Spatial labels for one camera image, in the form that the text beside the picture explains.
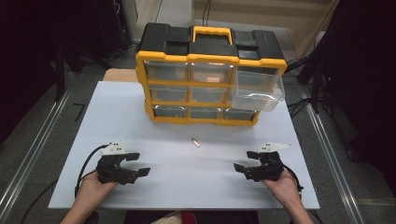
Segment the person's right hand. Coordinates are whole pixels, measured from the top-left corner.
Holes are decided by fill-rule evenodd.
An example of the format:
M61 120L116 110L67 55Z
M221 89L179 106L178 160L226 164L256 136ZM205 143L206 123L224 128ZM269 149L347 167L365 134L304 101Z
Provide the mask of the person's right hand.
M283 206L288 202L302 201L296 180L286 170L281 173L277 181L265 179L262 183Z

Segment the black metal stand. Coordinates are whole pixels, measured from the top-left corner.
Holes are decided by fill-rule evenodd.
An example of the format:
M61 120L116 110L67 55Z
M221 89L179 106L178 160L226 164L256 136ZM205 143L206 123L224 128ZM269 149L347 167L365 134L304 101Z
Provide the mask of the black metal stand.
M64 64L67 63L68 67L73 72L81 72L84 67L84 62L80 59L81 55L101 65L105 69L112 67L110 63L81 45L71 41L61 41L55 50L56 102L59 102L61 97L65 95Z
M314 112L318 114L319 90L323 77L323 64L314 51L302 59L302 64L304 67L301 73L297 76L297 80L299 84L304 85L309 81L312 81L310 104Z

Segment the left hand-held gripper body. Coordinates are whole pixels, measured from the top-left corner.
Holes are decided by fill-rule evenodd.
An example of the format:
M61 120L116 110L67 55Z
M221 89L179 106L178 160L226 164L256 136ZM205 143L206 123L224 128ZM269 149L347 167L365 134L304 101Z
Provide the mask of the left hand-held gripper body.
M101 183L117 182L126 185L136 181L139 177L137 171L124 169L120 166L123 161L126 161L128 153L130 152L124 148L120 141L110 143L99 151L101 158L97 162L96 171Z

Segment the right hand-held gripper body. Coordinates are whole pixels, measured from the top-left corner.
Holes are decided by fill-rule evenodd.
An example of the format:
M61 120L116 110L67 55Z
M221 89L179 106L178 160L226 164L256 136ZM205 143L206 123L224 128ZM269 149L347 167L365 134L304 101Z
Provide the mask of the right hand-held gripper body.
M246 179L251 179L255 182L269 179L277 181L284 170L284 163L280 159L279 150L292 148L292 144L265 142L258 147L255 152L259 153L259 166L246 167L244 173Z

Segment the group of clear closed drawers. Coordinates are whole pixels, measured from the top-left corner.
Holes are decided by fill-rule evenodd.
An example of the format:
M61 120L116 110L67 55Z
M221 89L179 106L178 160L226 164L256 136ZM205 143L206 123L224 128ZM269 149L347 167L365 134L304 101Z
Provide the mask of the group of clear closed drawers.
M226 63L145 61L139 80L146 112L156 122L254 125L257 111L231 105L234 72Z

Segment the black equipment case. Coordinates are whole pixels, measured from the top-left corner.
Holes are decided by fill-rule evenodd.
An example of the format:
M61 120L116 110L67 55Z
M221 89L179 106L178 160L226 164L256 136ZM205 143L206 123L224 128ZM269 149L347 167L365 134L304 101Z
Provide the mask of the black equipment case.
M128 25L128 0L94 0L101 33L105 43L105 57L132 46Z

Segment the dark curtain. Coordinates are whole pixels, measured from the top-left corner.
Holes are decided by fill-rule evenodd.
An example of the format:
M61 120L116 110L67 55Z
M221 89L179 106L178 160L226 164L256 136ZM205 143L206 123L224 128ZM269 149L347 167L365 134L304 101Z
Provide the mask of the dark curtain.
M55 50L78 44L87 0L0 0L0 144L56 84Z
M327 89L356 131L347 142L396 196L396 0L340 0L325 38Z

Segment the person's left hand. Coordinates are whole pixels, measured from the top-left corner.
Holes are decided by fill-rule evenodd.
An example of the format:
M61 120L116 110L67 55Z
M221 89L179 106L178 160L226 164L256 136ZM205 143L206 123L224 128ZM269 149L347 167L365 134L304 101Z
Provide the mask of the person's left hand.
M76 197L77 202L97 206L118 185L117 182L101 183L98 176L94 171L82 179Z

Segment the metal floor rail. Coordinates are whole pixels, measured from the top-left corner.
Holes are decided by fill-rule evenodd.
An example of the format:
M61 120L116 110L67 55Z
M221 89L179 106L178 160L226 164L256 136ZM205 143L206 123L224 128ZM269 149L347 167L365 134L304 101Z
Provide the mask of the metal floor rail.
M347 182L344 171L337 160L333 151L332 144L322 124L320 115L317 114L312 105L307 107L307 113L311 119L311 123L316 131L318 140L323 150L326 162L329 165L332 177L337 187L341 201L346 209L347 216L352 224L365 224L361 210L357 204L357 200Z
M7 220L7 217L18 199L21 190L29 176L32 172L33 167L35 166L36 161L38 160L40 153L49 138L52 129L60 117L65 103L67 102L71 88L75 84L75 80L77 78L77 74L70 72L65 78L65 91L60 99L55 102L48 115L46 116L42 126L39 129L38 134L35 136L35 139L30 145L27 153L25 154L23 160L21 161L16 174L13 176L11 181L7 184L5 191L0 196L0 224L4 224Z

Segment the yellow black organizer cabinet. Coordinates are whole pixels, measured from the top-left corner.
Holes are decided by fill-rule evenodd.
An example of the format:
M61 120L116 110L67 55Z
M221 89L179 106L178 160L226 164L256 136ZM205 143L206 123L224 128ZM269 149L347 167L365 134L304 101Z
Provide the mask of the yellow black organizer cabinet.
M232 32L233 43L226 36L198 35L192 41L191 27L174 27L165 23L146 25L136 59L136 75L144 69L145 61L180 63L226 63L237 71L248 71L282 76L288 65L270 31L253 30Z

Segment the clear plastic drawer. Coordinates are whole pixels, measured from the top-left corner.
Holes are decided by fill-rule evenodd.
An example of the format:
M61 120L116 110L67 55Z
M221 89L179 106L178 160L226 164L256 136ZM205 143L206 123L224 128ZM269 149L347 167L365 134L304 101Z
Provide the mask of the clear plastic drawer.
M237 71L233 78L232 108L271 112L284 97L279 75Z

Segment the person's dark clothing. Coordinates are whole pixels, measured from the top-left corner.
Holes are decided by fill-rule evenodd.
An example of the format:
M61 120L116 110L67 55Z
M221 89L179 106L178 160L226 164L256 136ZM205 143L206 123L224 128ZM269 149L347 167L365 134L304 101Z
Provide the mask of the person's dark clothing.
M135 211L123 224L259 224L256 211Z

